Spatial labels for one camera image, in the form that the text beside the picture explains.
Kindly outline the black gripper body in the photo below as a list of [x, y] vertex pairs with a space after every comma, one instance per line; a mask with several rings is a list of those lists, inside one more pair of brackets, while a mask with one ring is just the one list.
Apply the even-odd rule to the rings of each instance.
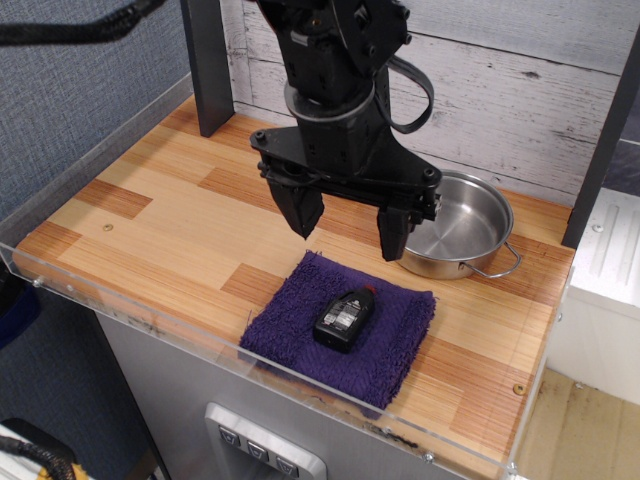
[[294, 127], [261, 129], [250, 137], [262, 177], [285, 186], [384, 208], [397, 201], [411, 222], [435, 219], [442, 178], [394, 138], [390, 91], [378, 80], [340, 106], [326, 106], [285, 88]]

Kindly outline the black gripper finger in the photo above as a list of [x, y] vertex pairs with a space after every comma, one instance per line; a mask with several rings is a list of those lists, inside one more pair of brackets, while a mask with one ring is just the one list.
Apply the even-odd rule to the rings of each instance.
[[271, 196], [289, 227], [307, 239], [324, 213], [320, 192], [301, 186], [285, 186], [268, 181]]
[[399, 260], [411, 232], [410, 212], [392, 206], [381, 208], [377, 215], [382, 257], [385, 261]]

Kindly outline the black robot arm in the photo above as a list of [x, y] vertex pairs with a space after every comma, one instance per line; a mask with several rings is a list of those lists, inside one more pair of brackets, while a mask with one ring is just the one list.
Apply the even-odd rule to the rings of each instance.
[[312, 233], [332, 195], [378, 210], [384, 259], [401, 258], [414, 228], [436, 217], [441, 172], [402, 146], [422, 112], [400, 124], [391, 114], [389, 76], [434, 93], [429, 78], [401, 59], [411, 40], [409, 9], [398, 1], [263, 1], [287, 81], [292, 127], [255, 132], [259, 168], [290, 228]]

